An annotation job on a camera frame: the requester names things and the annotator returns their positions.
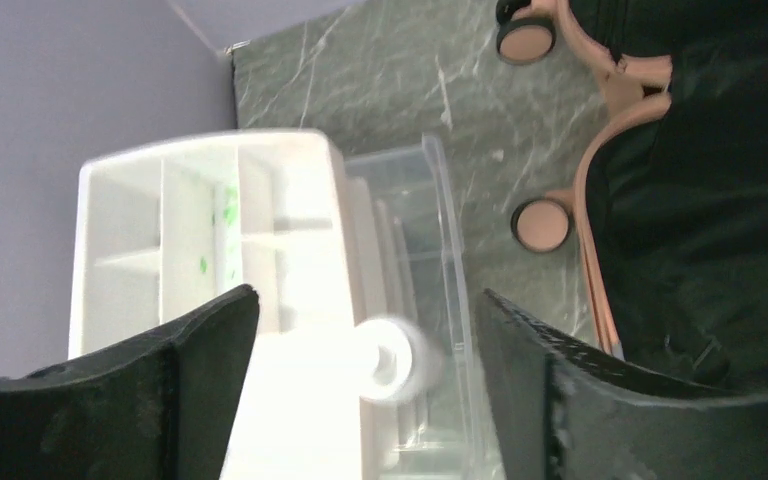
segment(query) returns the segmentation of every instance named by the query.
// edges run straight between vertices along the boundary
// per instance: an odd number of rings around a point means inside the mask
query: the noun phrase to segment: caster wheel
[[[496,2],[496,23],[504,25],[514,18],[514,13],[531,6],[531,0],[499,0]]]
[[[545,57],[555,47],[555,24],[549,17],[525,17],[499,27],[496,51],[512,65],[525,65]]]
[[[570,216],[560,202],[538,198],[521,204],[511,216],[514,238],[534,253],[548,253],[563,245],[570,233]]]

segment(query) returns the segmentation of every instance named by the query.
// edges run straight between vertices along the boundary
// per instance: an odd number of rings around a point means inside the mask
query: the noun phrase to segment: chair wheel
[[[504,25],[511,21],[517,10],[530,6],[531,0],[499,0],[496,2],[496,23]]]
[[[511,216],[514,238],[534,253],[548,253],[563,245],[570,233],[570,215],[551,198],[538,198],[520,204]]]
[[[549,17],[525,17],[499,27],[496,51],[512,65],[540,60],[555,47],[555,24]]]

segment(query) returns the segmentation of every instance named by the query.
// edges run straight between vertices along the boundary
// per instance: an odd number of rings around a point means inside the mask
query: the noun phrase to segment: black fabric
[[[668,114],[609,141],[588,172],[611,310],[629,361],[717,383],[688,368],[698,343],[673,351],[698,332],[722,345],[724,386],[766,388],[768,35],[698,44],[675,68]]]
[[[0,379],[0,480],[214,480],[257,335],[245,285],[103,350]]]
[[[475,347],[513,480],[768,480],[768,391],[671,379],[485,291]]]
[[[753,36],[768,24],[768,0],[570,0],[581,28],[634,57],[671,55],[729,32]]]

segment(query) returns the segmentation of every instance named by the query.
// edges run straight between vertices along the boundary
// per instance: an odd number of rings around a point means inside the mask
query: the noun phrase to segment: green stain
[[[225,201],[227,203],[237,203],[237,197],[240,196],[240,190],[237,187],[225,188]]]
[[[239,214],[240,214],[240,209],[236,205],[228,205],[222,211],[222,216],[225,217],[225,224],[228,225],[229,227],[234,224]]]

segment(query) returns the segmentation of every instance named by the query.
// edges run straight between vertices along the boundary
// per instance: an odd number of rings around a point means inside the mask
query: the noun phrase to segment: gray marble surface
[[[234,51],[238,123],[317,128],[347,157],[439,136],[470,302],[490,288],[594,343],[577,242],[532,254],[509,222],[520,202],[571,184],[607,115],[562,39],[535,65],[500,61],[494,4],[369,0],[254,41]]]

